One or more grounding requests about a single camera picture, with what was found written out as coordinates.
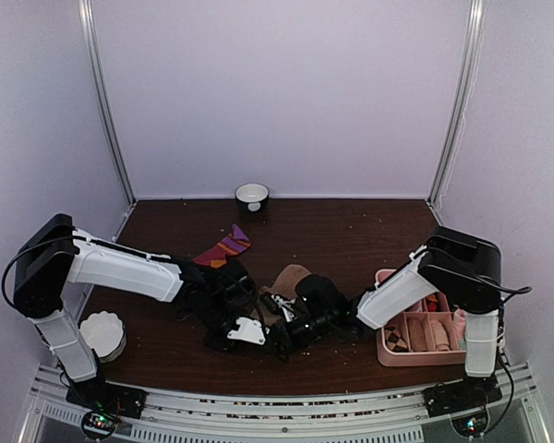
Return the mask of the tan ribbed sock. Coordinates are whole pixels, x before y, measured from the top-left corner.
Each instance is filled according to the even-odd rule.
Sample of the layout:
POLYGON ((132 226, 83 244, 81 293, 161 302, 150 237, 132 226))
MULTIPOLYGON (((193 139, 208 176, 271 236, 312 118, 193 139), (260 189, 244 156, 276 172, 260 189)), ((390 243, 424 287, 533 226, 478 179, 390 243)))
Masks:
POLYGON ((311 272, 301 265, 289 264, 276 277, 272 286, 260 286, 258 288, 258 307, 261 310, 267 326, 272 326, 280 320, 285 323, 287 320, 293 319, 293 316, 290 312, 285 313, 282 309, 280 309, 279 314, 273 314, 269 308, 261 302, 260 297, 266 293, 271 295, 277 294, 282 299, 294 302, 297 298, 295 287, 300 281, 310 274, 311 272))

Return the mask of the purple orange striped sock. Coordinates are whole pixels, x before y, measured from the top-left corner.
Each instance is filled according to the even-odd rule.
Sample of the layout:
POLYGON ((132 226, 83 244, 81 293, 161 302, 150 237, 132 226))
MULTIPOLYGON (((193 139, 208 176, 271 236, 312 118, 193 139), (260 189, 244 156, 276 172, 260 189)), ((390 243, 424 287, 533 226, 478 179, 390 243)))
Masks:
POLYGON ((198 265, 219 269, 227 264, 231 257, 238 257, 248 251, 251 242, 244 231, 236 224, 231 232, 216 243, 211 249, 194 258, 198 265))

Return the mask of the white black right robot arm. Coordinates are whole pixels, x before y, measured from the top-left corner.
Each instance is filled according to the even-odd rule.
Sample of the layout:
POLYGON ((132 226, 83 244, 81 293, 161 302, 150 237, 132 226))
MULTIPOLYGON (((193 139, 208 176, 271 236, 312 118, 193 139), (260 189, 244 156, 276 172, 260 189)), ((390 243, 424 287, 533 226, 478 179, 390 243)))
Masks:
POLYGON ((281 355, 329 332, 349 340, 376 336, 381 365, 462 365, 461 406, 490 392, 501 340, 501 253, 493 243, 445 227, 399 269, 381 269, 374 284, 348 299, 330 279, 290 266, 259 298, 273 320, 269 336, 281 355))

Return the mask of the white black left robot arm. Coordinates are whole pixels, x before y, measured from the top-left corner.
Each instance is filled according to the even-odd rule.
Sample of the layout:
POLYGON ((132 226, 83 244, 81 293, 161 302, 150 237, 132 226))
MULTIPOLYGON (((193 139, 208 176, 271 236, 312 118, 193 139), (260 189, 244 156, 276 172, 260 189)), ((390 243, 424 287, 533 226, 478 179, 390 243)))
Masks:
POLYGON ((165 304, 179 304, 207 328, 213 345, 228 349, 245 342, 267 349, 280 361, 288 356, 259 313, 256 285, 235 257, 220 266, 159 255, 119 245, 77 228, 59 213, 10 259, 0 289, 6 303, 31 321, 78 394, 95 410, 114 402, 114 389, 101 379, 95 349, 81 338, 62 292, 83 283, 136 293, 165 304))

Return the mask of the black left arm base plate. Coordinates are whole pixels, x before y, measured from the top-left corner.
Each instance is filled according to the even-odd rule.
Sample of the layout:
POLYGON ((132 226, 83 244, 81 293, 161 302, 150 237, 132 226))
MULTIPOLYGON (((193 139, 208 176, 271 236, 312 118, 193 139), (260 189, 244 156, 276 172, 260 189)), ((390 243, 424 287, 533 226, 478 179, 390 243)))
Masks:
POLYGON ((139 419, 147 393, 143 389, 106 383, 103 387, 72 385, 66 401, 114 417, 139 419))

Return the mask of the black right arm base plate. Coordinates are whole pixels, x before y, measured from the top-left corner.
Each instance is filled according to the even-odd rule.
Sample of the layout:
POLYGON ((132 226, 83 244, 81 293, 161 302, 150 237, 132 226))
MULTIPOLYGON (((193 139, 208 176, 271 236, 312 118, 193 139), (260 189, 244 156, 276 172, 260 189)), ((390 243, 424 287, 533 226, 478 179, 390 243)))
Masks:
POLYGON ((429 417, 480 409, 502 399, 498 386, 485 388, 482 385, 468 385, 464 381, 438 384, 424 389, 422 394, 429 417))

